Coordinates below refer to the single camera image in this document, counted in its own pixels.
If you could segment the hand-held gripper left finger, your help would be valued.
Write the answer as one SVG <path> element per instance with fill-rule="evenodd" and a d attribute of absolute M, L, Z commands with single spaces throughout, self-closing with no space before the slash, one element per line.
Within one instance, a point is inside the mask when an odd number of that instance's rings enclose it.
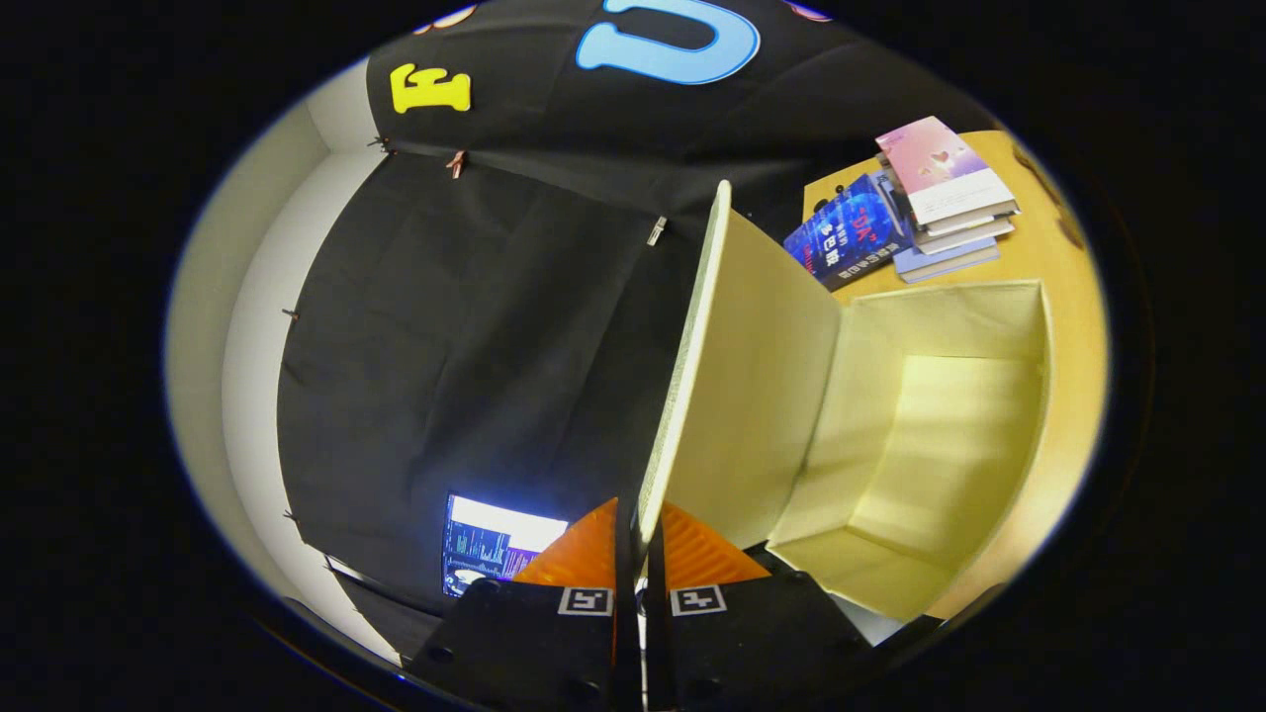
<path fill-rule="evenodd" d="M 641 711 L 636 518 L 614 497 L 517 578 L 480 578 L 403 678 L 466 711 Z"/>

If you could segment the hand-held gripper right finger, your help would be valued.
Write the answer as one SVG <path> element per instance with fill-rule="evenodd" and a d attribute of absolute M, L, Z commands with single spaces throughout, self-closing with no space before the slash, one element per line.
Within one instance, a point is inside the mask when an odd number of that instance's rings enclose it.
<path fill-rule="evenodd" d="M 874 647 L 805 571 L 763 564 L 665 504 L 644 590 L 655 711 L 827 711 L 874 673 Z"/>

